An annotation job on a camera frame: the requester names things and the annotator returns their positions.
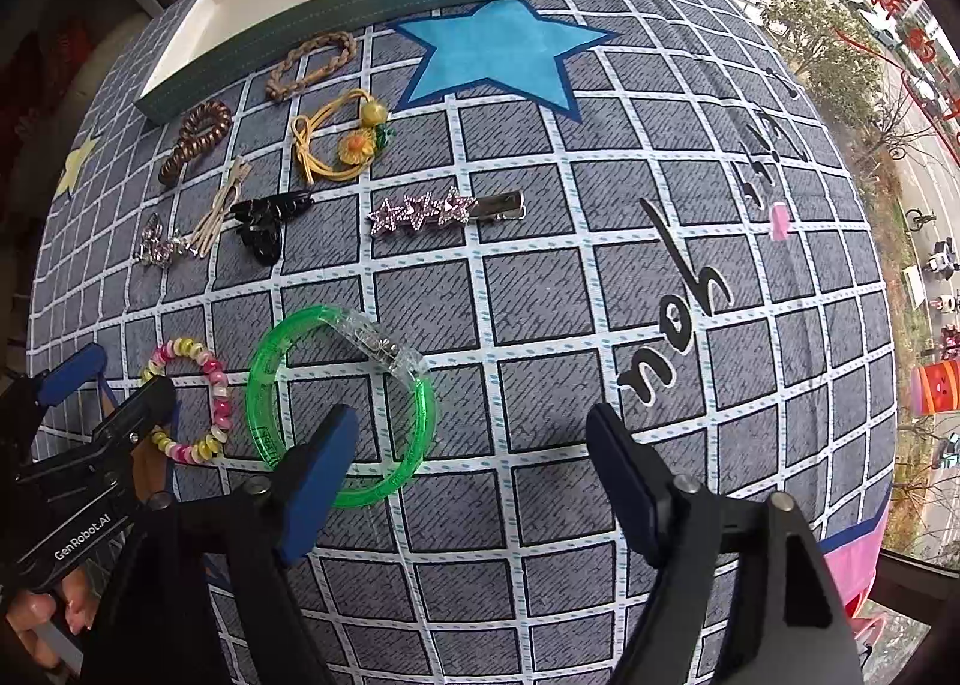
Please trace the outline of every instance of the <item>bead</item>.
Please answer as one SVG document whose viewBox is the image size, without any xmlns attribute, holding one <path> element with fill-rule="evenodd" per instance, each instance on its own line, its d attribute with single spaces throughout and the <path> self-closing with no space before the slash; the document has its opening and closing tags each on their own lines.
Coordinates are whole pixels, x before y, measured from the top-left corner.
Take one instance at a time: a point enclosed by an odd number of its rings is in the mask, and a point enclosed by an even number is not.
<svg viewBox="0 0 960 685">
<path fill-rule="evenodd" d="M 387 108 L 381 103 L 364 103 L 360 108 L 360 124 L 364 127 L 376 127 L 387 121 Z"/>
</svg>

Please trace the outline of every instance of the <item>star decoration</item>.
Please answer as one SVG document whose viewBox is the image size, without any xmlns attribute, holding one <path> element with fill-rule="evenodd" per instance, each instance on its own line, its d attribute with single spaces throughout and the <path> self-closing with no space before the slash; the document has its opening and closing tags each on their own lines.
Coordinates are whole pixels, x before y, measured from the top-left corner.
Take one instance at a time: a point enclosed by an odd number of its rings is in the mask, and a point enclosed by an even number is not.
<svg viewBox="0 0 960 685">
<path fill-rule="evenodd" d="M 580 120 L 563 60 L 615 32 L 544 18 L 525 0 L 495 0 L 472 12 L 396 24 L 426 48 L 395 110 L 434 103 L 479 83 L 520 94 Z"/>
<path fill-rule="evenodd" d="M 432 192 L 427 189 L 426 192 L 419 197 L 412 198 L 407 196 L 403 198 L 404 211 L 414 232 L 419 232 L 421 226 L 424 226 L 424 222 L 427 219 L 435 219 L 440 213 L 440 208 L 437 207 L 437 204 L 430 202 L 431 196 Z"/>
<path fill-rule="evenodd" d="M 367 214 L 367 218 L 373 222 L 371 235 L 395 231 L 397 223 L 402 222 L 406 215 L 406 205 L 390 205 L 390 198 L 384 198 L 376 211 Z"/>
<path fill-rule="evenodd" d="M 434 202 L 437 207 L 437 224 L 440 226 L 448 225 L 450 222 L 460 222 L 465 225 L 470 219 L 470 209 L 477 205 L 477 201 L 472 197 L 462 197 L 457 192 L 457 187 L 451 186 L 443 199 Z"/>
</svg>

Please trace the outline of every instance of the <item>black hair claw clip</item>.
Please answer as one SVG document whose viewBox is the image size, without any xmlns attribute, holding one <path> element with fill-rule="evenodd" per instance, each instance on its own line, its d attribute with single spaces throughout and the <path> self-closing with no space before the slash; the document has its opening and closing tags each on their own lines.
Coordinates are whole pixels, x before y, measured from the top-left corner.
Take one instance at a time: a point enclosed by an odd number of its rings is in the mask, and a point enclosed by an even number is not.
<svg viewBox="0 0 960 685">
<path fill-rule="evenodd" d="M 316 201 L 306 189 L 282 192 L 265 198 L 237 202 L 227 213 L 227 219 L 237 219 L 237 232 L 243 245 L 253 252 L 257 261 L 275 265 L 280 259 L 280 225 L 305 213 Z"/>
</svg>

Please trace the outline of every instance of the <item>table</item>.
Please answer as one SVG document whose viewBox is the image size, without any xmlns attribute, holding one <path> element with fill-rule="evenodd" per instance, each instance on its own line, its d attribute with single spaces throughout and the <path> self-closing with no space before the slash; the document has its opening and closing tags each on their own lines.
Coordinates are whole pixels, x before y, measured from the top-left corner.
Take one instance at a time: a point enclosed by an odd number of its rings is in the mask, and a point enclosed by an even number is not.
<svg viewBox="0 0 960 685">
<path fill-rule="evenodd" d="M 155 127 L 131 101 L 181 2 L 110 71 L 77 135 L 98 135 L 98 146 L 75 195 L 50 211 L 32 373 L 95 340 L 123 397 L 161 338 L 192 335 L 224 359 L 239 405 L 261 335 L 313 303 L 363 310 L 427 356 L 443 417 L 426 463 L 378 506 L 332 512 L 291 571 L 338 682 L 606 681 L 653 573 L 629 556 L 586 456 L 583 416 L 597 400 L 675 472 L 715 491 L 793 493 L 818 537 L 874 515 L 889 486 L 896 395 L 877 255 L 851 175 L 805 93 L 790 97 L 779 55 L 730 0 L 529 2 L 613 33 L 558 58 L 569 93 L 551 104 L 520 91 L 529 87 L 479 83 L 395 112 L 390 148 L 354 183 L 318 185 L 320 203 L 288 226 L 272 269 L 233 231 L 208 259 L 168 272 L 131 264 L 131 252 L 152 212 L 168 228 L 193 226 L 235 156 L 253 164 L 246 196 L 304 185 L 291 161 L 296 113 L 356 86 L 396 107 L 426 53 L 397 24 L 357 31 L 357 59 L 293 101 L 266 100 L 270 66 L 224 87 L 229 138 L 167 191 L 157 169 L 179 123 Z M 304 58 L 301 74 L 327 58 Z M 315 151 L 330 156 L 356 114 L 340 111 Z M 477 195 L 522 189 L 528 216 L 371 240 L 365 215 L 381 199 L 451 184 Z M 664 234 L 640 198 L 664 217 Z M 784 241 L 771 239 L 773 202 L 791 216 Z M 716 286 L 712 306 L 686 293 L 693 332 L 681 354 L 664 341 L 659 303 L 683 296 L 685 264 L 717 269 L 731 303 Z M 644 348 L 675 375 L 666 387 L 647 373 L 649 406 L 629 373 Z M 308 438 L 333 402 L 360 412 L 351 482 L 402 453 L 408 414 L 400 390 L 357 359 L 318 338 L 291 353 L 277 387 L 288 443 Z M 172 370 L 189 440 L 208 427 L 208 391 L 186 366 Z M 83 441 L 98 420 L 95 393 L 80 392 L 50 412 L 35 454 Z M 264 469 L 241 427 L 227 455 L 176 466 L 179 497 L 224 493 Z M 718 569 L 693 679 L 712 671 L 735 568 Z M 211 592 L 230 667 L 256 682 L 227 582 L 214 579 Z"/>
</svg>

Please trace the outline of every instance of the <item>braided brown bracelet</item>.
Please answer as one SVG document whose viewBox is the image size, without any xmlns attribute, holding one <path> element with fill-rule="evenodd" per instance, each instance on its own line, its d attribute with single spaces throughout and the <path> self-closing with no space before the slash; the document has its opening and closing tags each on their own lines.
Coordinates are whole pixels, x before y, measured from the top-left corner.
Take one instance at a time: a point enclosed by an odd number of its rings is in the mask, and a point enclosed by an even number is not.
<svg viewBox="0 0 960 685">
<path fill-rule="evenodd" d="M 219 100 L 200 103 L 184 117 L 179 140 L 160 168 L 160 183 L 175 186 L 184 165 L 211 151 L 233 126 L 230 109 Z"/>
<path fill-rule="evenodd" d="M 343 46 L 340 55 L 330 59 L 323 67 L 319 67 L 312 73 L 306 74 L 300 80 L 295 80 L 293 83 L 288 83 L 287 85 L 280 83 L 283 74 L 293 67 L 301 56 L 310 53 L 311 50 L 317 50 L 320 46 L 325 46 L 328 43 L 340 43 Z M 323 80 L 335 70 L 339 70 L 344 64 L 347 64 L 349 60 L 354 58 L 355 55 L 357 55 L 357 41 L 353 39 L 353 35 L 349 32 L 324 32 L 323 34 L 318 34 L 312 40 L 307 40 L 304 44 L 300 45 L 299 48 L 294 48 L 290 53 L 287 53 L 287 58 L 272 69 L 270 72 L 270 80 L 267 81 L 267 97 L 275 103 L 279 103 L 294 94 L 299 94 L 299 92 L 304 91 L 306 87 L 313 85 L 318 82 L 318 80 Z"/>
</svg>

